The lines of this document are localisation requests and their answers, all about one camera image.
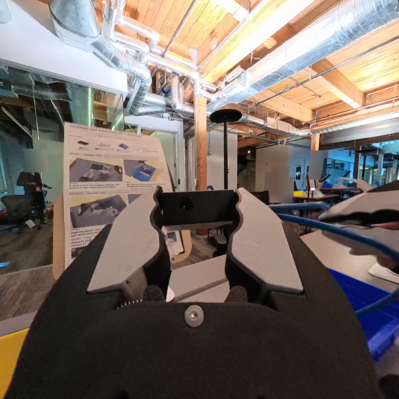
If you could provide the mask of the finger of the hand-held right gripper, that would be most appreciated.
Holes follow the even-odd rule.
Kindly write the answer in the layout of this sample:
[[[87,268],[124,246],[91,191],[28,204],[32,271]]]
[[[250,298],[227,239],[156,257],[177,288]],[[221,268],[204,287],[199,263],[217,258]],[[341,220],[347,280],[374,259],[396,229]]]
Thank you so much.
[[[368,191],[342,201],[323,212],[321,222],[398,221],[399,191]]]
[[[366,227],[366,226],[342,226],[344,230],[353,232],[357,235],[367,237],[376,242],[379,242],[391,250],[399,252],[399,231],[393,229],[387,229],[382,227]],[[353,241],[341,235],[337,235],[332,232],[323,231],[322,235],[332,239],[333,241],[349,248],[350,254],[354,256],[374,256],[374,257],[385,257],[381,251],[378,251],[370,246],[363,243]]]

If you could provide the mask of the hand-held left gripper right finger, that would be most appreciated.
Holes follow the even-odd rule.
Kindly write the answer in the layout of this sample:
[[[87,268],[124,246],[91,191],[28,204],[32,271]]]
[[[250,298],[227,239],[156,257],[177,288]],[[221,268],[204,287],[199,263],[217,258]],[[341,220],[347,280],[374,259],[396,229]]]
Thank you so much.
[[[281,220],[246,189],[236,192],[239,222],[229,238],[227,260],[257,283],[279,292],[302,294],[302,281]]]

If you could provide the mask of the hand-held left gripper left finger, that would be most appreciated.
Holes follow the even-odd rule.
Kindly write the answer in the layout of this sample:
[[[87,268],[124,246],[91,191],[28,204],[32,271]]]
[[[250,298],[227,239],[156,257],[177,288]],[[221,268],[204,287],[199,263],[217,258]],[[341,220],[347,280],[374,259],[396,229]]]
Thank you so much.
[[[161,187],[151,187],[113,222],[87,287],[89,293],[144,293],[151,285],[167,293],[171,263],[158,201],[162,193]]]

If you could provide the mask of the black network switch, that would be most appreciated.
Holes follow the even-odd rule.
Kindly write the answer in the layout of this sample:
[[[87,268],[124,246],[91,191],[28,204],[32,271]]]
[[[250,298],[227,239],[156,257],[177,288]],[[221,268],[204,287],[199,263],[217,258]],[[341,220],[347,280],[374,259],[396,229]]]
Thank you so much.
[[[172,226],[223,226],[238,218],[238,194],[233,190],[161,192],[155,194],[161,222]]]

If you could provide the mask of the yellow plastic bin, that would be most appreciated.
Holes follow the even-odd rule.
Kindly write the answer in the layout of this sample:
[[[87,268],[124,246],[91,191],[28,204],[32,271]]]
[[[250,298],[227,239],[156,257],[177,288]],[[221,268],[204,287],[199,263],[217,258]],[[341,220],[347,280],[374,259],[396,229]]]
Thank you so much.
[[[25,328],[0,337],[0,398],[7,392],[28,331]]]

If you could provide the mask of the black mesh office chair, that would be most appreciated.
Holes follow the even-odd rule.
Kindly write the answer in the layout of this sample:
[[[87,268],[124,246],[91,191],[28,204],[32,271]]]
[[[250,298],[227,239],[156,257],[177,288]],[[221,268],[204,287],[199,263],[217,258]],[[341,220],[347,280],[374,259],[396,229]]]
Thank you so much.
[[[43,183],[39,172],[20,172],[16,184],[23,188],[23,194],[1,197],[1,232],[21,235],[26,228],[41,229],[47,224],[46,196],[52,187]]]

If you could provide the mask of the wooden ceiling beam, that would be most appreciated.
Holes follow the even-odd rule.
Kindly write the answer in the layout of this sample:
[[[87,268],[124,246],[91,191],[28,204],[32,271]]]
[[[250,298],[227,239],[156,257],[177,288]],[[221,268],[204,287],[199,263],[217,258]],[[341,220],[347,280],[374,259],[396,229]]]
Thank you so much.
[[[207,100],[194,95],[194,136],[196,139],[196,188],[207,189]]]

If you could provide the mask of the black round pole stand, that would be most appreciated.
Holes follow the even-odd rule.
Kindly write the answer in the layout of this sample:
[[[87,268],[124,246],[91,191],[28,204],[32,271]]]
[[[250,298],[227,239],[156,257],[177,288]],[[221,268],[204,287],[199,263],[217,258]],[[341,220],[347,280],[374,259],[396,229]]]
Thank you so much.
[[[210,121],[216,124],[223,125],[223,188],[228,189],[228,132],[227,127],[229,123],[236,123],[242,118],[242,112],[232,109],[219,109],[212,112]]]

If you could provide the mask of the silver air duct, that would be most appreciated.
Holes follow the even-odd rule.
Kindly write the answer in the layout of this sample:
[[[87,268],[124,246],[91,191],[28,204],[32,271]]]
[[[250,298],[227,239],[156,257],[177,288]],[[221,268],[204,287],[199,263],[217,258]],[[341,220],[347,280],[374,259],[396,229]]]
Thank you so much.
[[[275,120],[270,117],[265,119],[257,118],[251,115],[242,115],[239,119],[238,123],[249,124],[257,127],[266,132],[272,132],[278,135],[288,134],[292,136],[298,136],[302,138],[308,138],[317,134],[325,134],[330,132],[338,132],[343,131],[350,128],[357,127],[370,127],[375,124],[379,124],[381,122],[388,122],[393,120],[398,120],[399,112],[390,112],[387,114],[381,114],[377,116],[368,117],[362,120],[344,122],[332,127],[325,127],[319,129],[310,129],[310,128],[296,128],[288,122],[284,122],[281,120]]]
[[[122,16],[124,1],[103,1],[103,25],[100,27],[92,1],[55,0],[49,3],[52,24],[64,43],[95,54],[104,63],[127,75],[128,94],[125,111],[133,116],[157,113],[155,106],[145,106],[145,97],[152,85],[146,65],[149,45],[115,31],[126,20]]]

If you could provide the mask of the long spiral air duct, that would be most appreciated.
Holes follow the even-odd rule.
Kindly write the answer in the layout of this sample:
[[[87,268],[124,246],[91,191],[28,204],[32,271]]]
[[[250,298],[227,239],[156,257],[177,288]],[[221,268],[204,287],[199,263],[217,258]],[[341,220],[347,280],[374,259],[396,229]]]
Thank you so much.
[[[238,104],[399,17],[397,0],[346,0],[242,72],[207,104]]]

